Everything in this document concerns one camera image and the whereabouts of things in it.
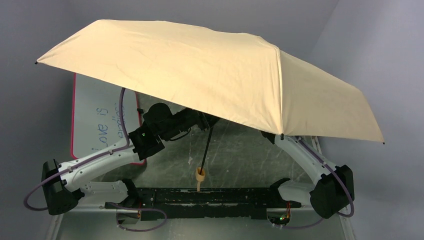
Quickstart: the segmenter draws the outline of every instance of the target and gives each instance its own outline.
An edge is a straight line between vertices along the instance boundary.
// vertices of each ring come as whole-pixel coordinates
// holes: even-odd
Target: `umbrella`
[[[268,133],[384,142],[360,90],[249,33],[97,20],[37,63]]]

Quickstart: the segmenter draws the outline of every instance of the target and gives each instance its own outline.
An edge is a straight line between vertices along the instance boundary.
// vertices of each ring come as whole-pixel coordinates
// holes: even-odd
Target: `purple cable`
[[[302,229],[308,229],[308,228],[315,227],[316,225],[320,224],[323,220],[324,220],[324,218],[321,218],[317,222],[306,225],[306,226],[284,226],[284,225],[279,225],[279,224],[277,224],[277,225],[280,226],[283,229],[302,230]]]
[[[125,88],[122,88],[122,90],[120,91],[120,95],[119,95],[119,120],[120,120],[120,122],[122,123],[122,131],[123,131],[123,135],[124,135],[124,137],[125,137],[125,140],[126,140],[126,144],[125,144],[125,146],[122,146],[122,147],[117,147],[117,148],[115,148],[115,149],[113,149],[112,150],[112,152],[117,152],[117,151],[121,151],[121,150],[125,150],[125,149],[128,149],[129,147],[130,147],[130,139],[128,138],[128,133],[127,133],[127,129],[125,128],[125,124],[124,124],[124,115],[123,115],[123,101],[124,101],[124,92],[125,92]],[[99,153],[99,154],[97,154],[97,155],[95,155],[95,156],[92,156],[92,157],[90,157],[90,158],[88,158],[88,159],[86,159],[86,160],[84,160],[84,161],[82,161],[82,162],[80,162],[80,163],[78,163],[78,164],[75,164],[75,165],[73,165],[72,167],[71,167],[71,170],[74,170],[74,169],[76,169],[76,168],[78,168],[78,167],[80,167],[80,166],[82,166],[82,165],[84,165],[84,164],[87,164],[87,163],[89,163],[89,162],[91,162],[91,161],[93,161],[93,160],[96,160],[96,159],[98,159],[98,158],[100,158],[100,157],[103,157],[103,156],[106,156],[106,155],[108,155],[108,154],[111,154],[109,151],[105,151],[105,152],[102,152],[102,153]],[[51,175],[50,177],[48,177],[48,178],[46,178],[44,181],[42,181],[42,182],[40,182],[38,185],[36,185],[26,196],[25,196],[25,198],[23,199],[23,205],[27,208],[27,209],[29,209],[29,210],[32,210],[32,211],[45,211],[45,210],[47,210],[48,208],[47,207],[41,207],[41,208],[37,208],[37,207],[33,207],[33,206],[30,206],[29,204],[28,204],[28,199],[30,198],[30,196],[37,190],[37,189],[39,189],[39,188],[41,188],[44,184],[46,184],[46,183],[48,183],[48,182],[50,182],[52,179],[54,179],[54,178],[57,178],[57,177],[59,177],[60,175],[62,175],[62,174],[65,174],[65,173],[67,173],[67,172],[69,172],[70,170],[69,169],[64,169],[64,170],[62,170],[62,171],[60,171],[60,172],[58,172],[58,173],[55,173],[55,174],[53,174],[53,175]]]
[[[344,193],[346,194],[346,196],[347,196],[347,199],[349,200],[349,204],[350,204],[350,213],[349,214],[344,214],[344,213],[341,213],[341,212],[338,212],[338,214],[340,215],[340,216],[342,216],[342,217],[345,217],[345,218],[350,218],[350,217],[352,217],[353,215],[354,215],[354,212],[355,212],[355,207],[354,207],[354,201],[353,201],[353,199],[352,199],[352,197],[351,197],[351,194],[349,193],[349,191],[348,191],[348,188],[345,186],[345,184],[343,183],[343,181],[340,179],[340,177],[339,176],[337,176],[337,174],[334,172],[334,170],[330,167],[330,166],[328,166],[322,159],[321,159],[321,157],[320,156],[318,156],[318,154],[316,154],[314,151],[312,151],[309,147],[308,147],[308,145],[306,145],[305,143],[304,143],[304,141],[303,141],[303,139],[301,138],[300,140],[299,140],[299,143],[310,153],[310,154],[312,154],[317,160],[318,160],[318,162],[320,163],[320,164],[322,164],[322,165],[324,165],[324,167],[328,170],[328,171],[330,171],[330,173],[335,177],[335,179],[337,180],[337,182],[341,185],[341,188],[343,189],[343,191],[344,191]]]
[[[120,228],[120,229],[122,229],[122,230],[125,230],[125,231],[129,231],[129,232],[136,232],[136,233],[142,233],[142,232],[149,232],[149,231],[153,231],[153,230],[155,230],[155,229],[158,229],[158,228],[162,227],[162,226],[163,226],[163,225],[167,222],[167,219],[168,219],[167,214],[166,214],[164,211],[160,210],[160,209],[155,209],[155,208],[131,208],[131,207],[124,207],[124,206],[119,206],[118,204],[113,203],[113,202],[109,202],[109,204],[110,204],[110,205],[112,205],[112,206],[114,206],[115,208],[118,208],[118,209],[125,209],[125,210],[137,210],[137,211],[141,211],[141,212],[143,212],[143,211],[145,211],[145,212],[159,212],[159,213],[163,214],[163,216],[165,217],[165,218],[163,219],[163,221],[162,221],[159,225],[154,226],[154,227],[152,227],[152,228],[149,228],[149,229],[131,229],[131,228],[123,227],[123,226],[121,226],[121,224],[119,224],[119,221],[118,221],[118,213],[117,213],[117,214],[116,214],[116,225],[117,225],[117,227],[118,227],[118,228]]]

